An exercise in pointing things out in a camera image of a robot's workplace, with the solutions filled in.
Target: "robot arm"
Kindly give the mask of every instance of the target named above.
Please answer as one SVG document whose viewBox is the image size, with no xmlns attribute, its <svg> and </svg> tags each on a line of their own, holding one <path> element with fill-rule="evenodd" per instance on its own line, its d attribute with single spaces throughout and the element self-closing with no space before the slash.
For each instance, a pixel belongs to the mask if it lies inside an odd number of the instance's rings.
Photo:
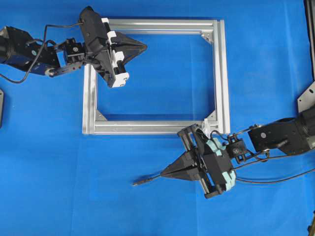
<svg viewBox="0 0 315 236">
<path fill-rule="evenodd" d="M 74 38 L 60 44 L 46 41 L 48 27 L 69 28 L 76 25 L 80 26 L 85 43 L 77 43 Z M 26 71 L 27 74 L 50 77 L 75 71 L 89 63 L 113 88 L 126 84 L 129 74 L 125 64 L 147 49 L 145 44 L 111 30 L 109 20 L 105 18 L 103 22 L 100 15 L 89 6 L 81 12 L 79 23 L 71 26 L 47 25 L 44 35 L 44 40 L 33 39 L 23 30 L 4 27 L 0 31 L 0 63 Z M 66 66 L 60 66 L 57 52 L 63 52 Z M 26 79 L 25 76 L 21 81 L 12 81 L 0 76 L 13 83 L 21 83 Z"/>
<path fill-rule="evenodd" d="M 238 135 L 245 132 L 248 132 L 256 153 L 248 150 L 243 139 L 238 138 Z M 232 159 L 235 159 L 238 164 L 252 158 L 258 159 L 257 161 L 266 161 L 272 158 L 269 155 L 271 149 L 280 149 L 288 156 L 302 154 L 313 149 L 315 147 L 315 106 L 301 112 L 296 118 L 283 118 L 263 126 L 254 125 L 228 135 L 227 138 L 222 137 L 227 143 L 220 143 L 217 138 L 212 137 L 213 133 L 220 134 L 213 131 L 210 137 L 207 137 L 196 124 L 181 130 L 178 135 L 186 151 L 166 167 L 159 177 L 198 180 L 204 190 L 205 198 L 222 194 L 230 190 L 237 179 L 235 172 L 237 168 L 233 167 Z M 258 158 L 262 154 L 266 155 L 266 158 Z M 141 180 L 134 185 L 153 179 L 155 177 Z"/>
</svg>

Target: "metal plate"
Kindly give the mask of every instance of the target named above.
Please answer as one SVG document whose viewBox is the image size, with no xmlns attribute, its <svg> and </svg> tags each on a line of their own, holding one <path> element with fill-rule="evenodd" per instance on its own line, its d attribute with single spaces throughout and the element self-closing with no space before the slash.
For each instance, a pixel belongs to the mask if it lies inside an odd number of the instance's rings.
<svg viewBox="0 0 315 236">
<path fill-rule="evenodd" d="M 313 82 L 297 99 L 299 113 L 315 105 L 315 82 Z"/>
</svg>

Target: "blue background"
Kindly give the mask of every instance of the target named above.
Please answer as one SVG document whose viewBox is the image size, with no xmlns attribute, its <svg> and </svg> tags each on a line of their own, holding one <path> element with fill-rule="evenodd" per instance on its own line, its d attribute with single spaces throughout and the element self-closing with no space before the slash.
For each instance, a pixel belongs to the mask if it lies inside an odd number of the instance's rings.
<svg viewBox="0 0 315 236">
<path fill-rule="evenodd" d="M 0 22 L 42 38 L 45 24 L 75 23 L 87 5 L 103 17 L 224 19 L 232 131 L 295 116 L 296 99 L 312 82 L 301 0 L 5 0 Z M 48 31 L 57 42 L 73 36 L 82 40 L 79 29 Z M 193 36 L 136 38 L 148 50 L 127 65 L 126 87 L 108 89 L 99 80 L 99 109 L 112 119 L 207 115 L 213 109 L 209 45 Z M 0 71 L 23 76 L 6 65 Z M 82 70 L 53 79 L 30 75 L 21 85 L 0 80 L 0 88 L 6 93 L 1 236 L 307 234 L 313 174 L 277 185 L 237 183 L 210 200 L 197 182 L 161 178 L 133 188 L 134 179 L 162 170 L 183 152 L 176 136 L 82 135 Z M 310 153 L 237 173 L 271 179 L 314 165 Z"/>
</svg>

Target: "black cable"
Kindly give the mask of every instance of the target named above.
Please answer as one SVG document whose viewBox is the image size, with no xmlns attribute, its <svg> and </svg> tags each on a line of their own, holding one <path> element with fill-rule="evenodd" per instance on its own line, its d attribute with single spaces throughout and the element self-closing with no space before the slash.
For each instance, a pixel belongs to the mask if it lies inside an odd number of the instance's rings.
<svg viewBox="0 0 315 236">
<path fill-rule="evenodd" d="M 147 178 L 147 179 L 144 179 L 144 180 L 140 180 L 140 181 L 137 181 L 137 182 L 134 182 L 132 184 L 132 186 L 137 186 L 137 185 L 141 185 L 141 184 L 144 184 L 144 183 L 147 183 L 147 182 L 150 182 L 158 177 L 160 177 L 161 175 L 157 175 L 157 176 L 154 176 L 154 177 L 151 177 L 151 178 Z"/>
<path fill-rule="evenodd" d="M 261 159 L 259 159 L 259 160 L 252 161 L 252 162 L 246 163 L 246 164 L 244 164 L 244 165 L 235 167 L 235 168 L 233 168 L 233 170 L 237 170 L 237 169 L 240 169 L 240 168 L 242 168 L 242 167 L 249 166 L 249 165 L 252 165 L 252 164 L 255 164 L 255 163 L 258 163 L 258 162 L 262 162 L 262 161 L 273 160 L 273 159 L 280 159 L 280 158 L 292 157 L 292 156 L 298 156 L 298 155 L 301 155 L 301 154 L 290 154 L 290 155 L 272 156 L 272 157 L 267 157 L 267 158 L 261 158 Z"/>
<path fill-rule="evenodd" d="M 212 134 L 213 134 L 213 133 L 218 134 L 223 140 L 228 141 L 228 139 L 224 138 L 223 135 L 222 135 L 219 131 L 217 131 L 217 130 L 213 130 L 213 131 L 210 133 L 210 139 L 212 139 Z"/>
<path fill-rule="evenodd" d="M 24 82 L 24 81 L 26 80 L 27 76 L 29 75 L 30 71 L 32 70 L 33 66 L 36 64 L 36 62 L 37 62 L 37 60 L 38 60 L 38 58 L 39 58 L 41 52 L 43 51 L 43 48 L 45 47 L 45 44 L 47 43 L 47 42 L 46 42 L 47 28 L 48 28 L 48 27 L 54 27 L 54 28 L 72 28 L 72 27 L 74 27 L 74 26 L 78 26 L 78 25 L 82 25 L 82 24 L 83 24 L 83 23 L 76 23 L 76 24 L 67 25 L 67 26 L 46 25 L 46 26 L 45 26 L 45 30 L 44 30 L 44 38 L 43 38 L 43 40 L 42 40 L 43 44 L 42 44 L 41 47 L 39 48 L 38 53 L 37 53 L 37 55 L 36 55 L 34 61 L 32 62 L 32 64 L 30 65 L 29 69 L 28 69 L 27 72 L 25 73 L 23 79 L 21 79 L 21 80 L 19 80 L 19 81 L 15 81 L 15 80 L 9 79 L 8 77 L 6 77 L 6 76 L 4 76 L 4 75 L 2 75 L 2 74 L 0 74 L 0 77 L 4 78 L 4 79 L 6 79 L 6 80 L 8 80 L 9 82 L 14 83 L 14 84 L 20 84 L 20 83 Z"/>
<path fill-rule="evenodd" d="M 261 182 L 260 181 L 250 181 L 250 180 L 245 180 L 245 179 L 241 179 L 241 178 L 236 178 L 236 180 L 240 181 L 240 182 L 252 183 L 252 184 L 274 184 L 274 183 L 280 183 L 280 182 L 284 182 L 284 181 L 291 180 L 291 179 L 294 179 L 294 178 L 298 178 L 300 176 L 306 175 L 306 174 L 311 173 L 313 171 L 315 171 L 315 168 L 311 169 L 309 171 L 305 171 L 305 172 L 300 173 L 300 174 L 295 175 L 295 176 L 291 176 L 291 177 L 288 177 L 288 178 L 279 179 L 279 180 L 275 180 L 275 181 L 267 181 L 267 182 L 264 182 L 264 181 L 261 181 Z"/>
</svg>

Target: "aluminum frame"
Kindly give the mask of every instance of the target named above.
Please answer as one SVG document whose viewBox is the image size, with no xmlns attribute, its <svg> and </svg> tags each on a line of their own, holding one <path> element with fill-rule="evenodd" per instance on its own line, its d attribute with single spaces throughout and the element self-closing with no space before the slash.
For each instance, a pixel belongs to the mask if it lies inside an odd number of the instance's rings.
<svg viewBox="0 0 315 236">
<path fill-rule="evenodd" d="M 97 72 L 91 65 L 84 69 L 83 134 L 175 134 L 194 123 L 212 130 L 230 132 L 230 109 L 226 66 L 224 21 L 109 19 L 112 30 L 125 34 L 199 34 L 213 49 L 215 110 L 204 120 L 186 121 L 108 121 L 97 110 Z"/>
</svg>

